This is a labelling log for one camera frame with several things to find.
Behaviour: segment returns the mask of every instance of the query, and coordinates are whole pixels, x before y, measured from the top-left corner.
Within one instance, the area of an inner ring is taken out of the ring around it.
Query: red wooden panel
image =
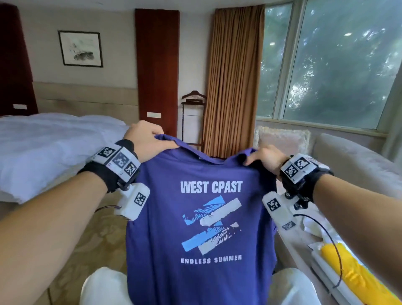
[[[179,26],[177,10],[135,10],[139,118],[171,136],[177,136]]]
[[[27,110],[13,104],[27,105]],[[18,8],[0,4],[0,115],[38,113]]]

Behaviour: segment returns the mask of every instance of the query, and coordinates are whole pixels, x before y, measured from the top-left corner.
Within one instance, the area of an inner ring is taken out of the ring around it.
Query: forearm
[[[31,304],[74,250],[107,188],[83,172],[0,222],[0,304]]]
[[[318,180],[313,198],[353,252],[401,296],[402,202],[331,175]]]

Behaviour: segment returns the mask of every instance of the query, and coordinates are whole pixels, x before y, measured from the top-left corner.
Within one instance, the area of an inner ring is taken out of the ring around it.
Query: framed picture
[[[65,66],[103,67],[101,35],[99,33],[58,32]]]

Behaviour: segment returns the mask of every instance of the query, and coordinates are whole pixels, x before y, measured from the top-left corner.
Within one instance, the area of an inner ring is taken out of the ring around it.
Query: wooden hanger
[[[189,94],[186,94],[186,95],[183,95],[182,97],[181,97],[181,99],[185,99],[186,97],[189,97],[189,96],[192,96],[192,95],[198,95],[198,96],[200,96],[200,97],[203,97],[203,98],[207,98],[204,94],[201,94],[200,92],[198,92],[197,90],[193,90],[193,91],[191,91]]]

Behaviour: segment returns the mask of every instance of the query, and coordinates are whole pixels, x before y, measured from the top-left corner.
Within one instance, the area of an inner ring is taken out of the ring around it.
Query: yellow cloth
[[[343,244],[337,243],[336,247],[342,259],[342,279],[363,304],[402,305],[402,302],[381,284],[366,267],[358,263]],[[334,245],[323,246],[321,256],[340,275],[339,258]]]

